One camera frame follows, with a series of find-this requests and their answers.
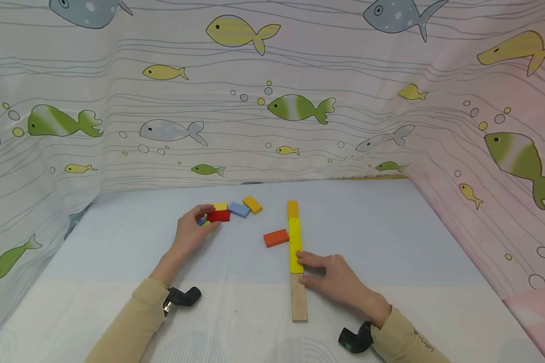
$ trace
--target gray fish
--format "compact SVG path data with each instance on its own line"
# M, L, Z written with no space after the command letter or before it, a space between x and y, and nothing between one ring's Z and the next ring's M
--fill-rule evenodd
M208 146L206 140L198 134L203 129L203 121L192 122L186 129L167 119L152 119L143 124L139 134L146 139L157 141L176 141L189 136L201 145Z
M406 140L404 139L404 137L411 134L411 132L414 131L414 127L414 125L406 125L395 130L393 134L382 134L374 136L357 145L357 148L355 149L358 152L367 153L371 149L375 148L375 146L382 144L382 142L390 140L394 140L396 144L404 146L406 145Z
M48 6L61 18L90 29L106 27L118 7L133 15L123 0L50 0Z
M414 0L377 0L365 9L363 18L369 25L384 33L402 33L418 26L422 39L426 42L426 22L446 3L448 0L437 1L420 15Z

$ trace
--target orange block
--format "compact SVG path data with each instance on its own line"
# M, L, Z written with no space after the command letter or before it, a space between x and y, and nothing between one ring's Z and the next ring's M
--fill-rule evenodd
M289 234L286 229L277 230L276 232L267 233L264 236L264 244L266 248L283 244L289 241Z

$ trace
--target wooden stick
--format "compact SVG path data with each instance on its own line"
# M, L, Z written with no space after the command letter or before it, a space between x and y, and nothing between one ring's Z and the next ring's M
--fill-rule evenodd
M299 277L303 274L291 274L291 307L293 323L307 322L307 297L305 287L299 283Z

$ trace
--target wooden block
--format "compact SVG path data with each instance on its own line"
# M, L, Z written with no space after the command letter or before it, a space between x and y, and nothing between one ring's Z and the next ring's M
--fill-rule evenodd
M262 210L262 206L254 199L252 196L247 196L245 199L242 199L242 203L245 206L249 207L252 210L252 213L258 214Z
M227 210L228 209L228 203L227 202L222 202L222 203L210 203L211 205L213 205L215 208L216 208L216 211L219 211L219 210Z
M230 206L228 206L228 210L230 210L230 213L236 214L242 218L246 218L250 214L249 207L245 207L234 202L230 203Z
M230 221L230 210L218 210L212 213L208 213L207 219L210 222L228 222Z
M284 244L289 241L289 235L286 229L277 230L276 232L267 233L264 236L264 244L267 248L276 245Z
M301 237L289 237L289 263L291 264L291 274L302 274L304 272L303 265L300 265L297 262L297 251L303 251Z
M299 283L300 276L303 274L291 274L291 310L293 314L293 323L307 322L307 297L305 287Z
M301 236L301 220L299 218L289 218L289 237Z
M299 218L299 203L296 200L289 200L287 202L287 210L289 218Z

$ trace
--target fish print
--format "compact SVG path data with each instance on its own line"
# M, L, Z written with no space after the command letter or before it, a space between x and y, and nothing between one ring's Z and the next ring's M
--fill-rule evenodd
M118 8L133 16L122 0L50 0L48 6L68 22L90 29L109 25Z
M381 163L380 165L377 165L375 168L378 169L379 171L397 170L398 172L403 172L406 167L407 165L398 165L397 163L394 163L393 161L386 161L385 163Z
M539 69L545 60L543 37L536 31L524 31L476 56L482 65L492 65L505 60L525 57L530 57L527 66L527 76L529 77Z
M37 104L32 108L28 116L28 133L32 136L69 136L77 131L82 131L92 138L103 135L103 131L96 129L96 126L103 122L95 118L93 111L82 110L79 112L78 122L56 107L48 104Z
M264 56L264 40L274 37L280 30L279 24L269 24L254 33L253 28L242 18L235 15L221 15L212 20L206 32L219 45L237 47L250 42L254 49Z
M468 184L460 184L459 187L460 192L462 193L462 195L464 195L464 198L472 200L476 204L476 210L478 210L480 204L484 202L474 195L474 190L472 189L472 187Z
M523 134L486 134L484 142L499 169L533 182L533 199L545 210L545 176L543 163L533 140Z
M411 132L414 131L414 127L414 125L405 125L399 127L399 129L395 130L393 134L382 134L374 136L357 145L357 148L355 149L358 152L367 153L375 148L375 146L378 146L379 144L390 140L394 140L394 142L399 146L404 146L406 145L406 140L404 139L404 137L411 134Z
M414 100L414 99L426 99L428 92L420 92L418 86L410 83L402 91L398 92L398 96L402 96L405 99Z
M139 129L139 135L156 141L177 141L191 137L201 145L208 146L206 140L199 135L202 130L204 130L203 121L192 122L186 129L178 123L158 118L144 123Z
M292 153L299 155L299 149L293 149L293 148L290 148L289 146L281 146L279 149L277 149L277 153L281 155L288 155Z
M0 279L10 272L12 267L15 265L15 263L17 263L20 257L22 257L25 251L35 250L42 247L42 245L35 240L35 237L36 235L33 234L30 238L28 238L28 241L25 244L9 249L0 255Z
M93 169L93 165L79 165L79 164L69 164L65 167L66 172L72 172L72 173L84 173L88 170L97 171L97 169Z
M159 81L173 80L179 76L182 76L184 80L189 80L184 67L173 68L170 66L152 65L143 70L143 75Z
M428 39L426 23L448 0L436 1L420 14L414 0L377 0L365 9L363 18L376 30L384 33L402 33L413 26L419 27L424 42Z
M300 121L314 116L322 125L327 125L327 114L334 112L333 105L337 100L328 98L315 108L311 101L299 95L284 95L272 101L267 107L277 117L289 121Z
M215 168L211 165L199 164L193 167L191 170L199 175L211 175L213 173L217 173L218 175L224 177L224 169L226 168L223 166Z

